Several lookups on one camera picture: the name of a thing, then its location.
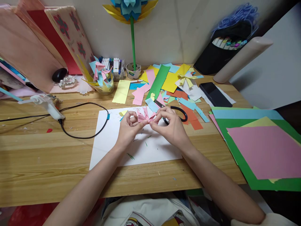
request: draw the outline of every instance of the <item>blue origami flower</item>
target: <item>blue origami flower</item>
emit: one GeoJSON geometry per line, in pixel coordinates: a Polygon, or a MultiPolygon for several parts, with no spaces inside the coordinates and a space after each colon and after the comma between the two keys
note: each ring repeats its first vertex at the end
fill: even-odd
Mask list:
{"type": "Polygon", "coordinates": [[[129,20],[131,16],[135,20],[138,20],[141,14],[141,5],[147,4],[147,0],[111,0],[115,7],[120,8],[121,15],[126,20],[129,20]]]}

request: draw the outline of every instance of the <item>scissors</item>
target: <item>scissors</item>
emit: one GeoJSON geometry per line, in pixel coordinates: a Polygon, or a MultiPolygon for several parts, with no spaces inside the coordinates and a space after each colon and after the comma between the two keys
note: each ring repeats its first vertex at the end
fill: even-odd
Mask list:
{"type": "MultiPolygon", "coordinates": [[[[155,102],[158,106],[160,106],[161,108],[164,107],[164,105],[161,104],[159,101],[154,100],[154,102],[155,102]]],[[[187,121],[188,116],[187,116],[186,112],[185,112],[183,109],[181,109],[181,108],[179,108],[179,107],[176,107],[176,106],[170,106],[170,108],[171,108],[171,109],[174,109],[174,110],[179,110],[180,112],[182,112],[183,115],[185,116],[185,118],[183,119],[183,118],[180,117],[181,121],[182,121],[182,122],[187,121]]],[[[163,120],[164,120],[164,122],[166,123],[166,125],[169,125],[169,122],[166,120],[166,118],[163,118],[163,120]]]]}

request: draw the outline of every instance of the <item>hand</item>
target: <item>hand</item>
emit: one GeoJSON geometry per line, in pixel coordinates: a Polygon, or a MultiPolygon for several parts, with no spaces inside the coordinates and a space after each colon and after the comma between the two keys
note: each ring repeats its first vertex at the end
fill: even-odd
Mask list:
{"type": "Polygon", "coordinates": [[[128,111],[120,122],[119,135],[115,145],[118,147],[127,147],[131,142],[133,142],[138,131],[146,124],[148,124],[147,120],[138,122],[136,112],[128,111]]]}
{"type": "Polygon", "coordinates": [[[188,148],[189,145],[192,146],[180,117],[170,107],[160,108],[156,113],[156,118],[154,121],[150,122],[150,125],[154,131],[164,136],[169,143],[176,146],[180,150],[183,151],[188,148]],[[169,120],[168,126],[158,126],[156,124],[156,122],[158,122],[162,117],[169,120]]]}

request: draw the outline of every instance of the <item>blue yarn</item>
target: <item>blue yarn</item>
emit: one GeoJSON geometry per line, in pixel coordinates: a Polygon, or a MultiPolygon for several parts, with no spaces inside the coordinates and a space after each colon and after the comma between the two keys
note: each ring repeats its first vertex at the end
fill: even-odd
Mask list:
{"type": "Polygon", "coordinates": [[[240,5],[231,15],[222,19],[217,28],[215,28],[212,32],[212,36],[216,30],[224,29],[230,27],[241,20],[248,21],[251,25],[251,34],[252,36],[254,32],[258,29],[256,18],[259,16],[257,13],[258,8],[253,7],[250,3],[246,3],[245,5],[240,5]]]}

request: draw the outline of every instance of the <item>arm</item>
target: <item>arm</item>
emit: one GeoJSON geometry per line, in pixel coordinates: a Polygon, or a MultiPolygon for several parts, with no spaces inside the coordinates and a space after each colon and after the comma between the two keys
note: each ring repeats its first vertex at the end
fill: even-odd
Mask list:
{"type": "Polygon", "coordinates": [[[181,150],[206,191],[227,216],[252,224],[259,224],[264,220],[265,214],[260,207],[192,145],[180,118],[172,109],[168,107],[159,109],[156,119],[150,125],[153,130],[181,150]],[[161,117],[167,118],[170,124],[168,126],[155,124],[161,117]]]}
{"type": "Polygon", "coordinates": [[[114,147],[59,203],[44,225],[82,225],[122,159],[125,147],[147,123],[147,120],[138,123],[136,112],[128,111],[121,120],[114,147]]]}

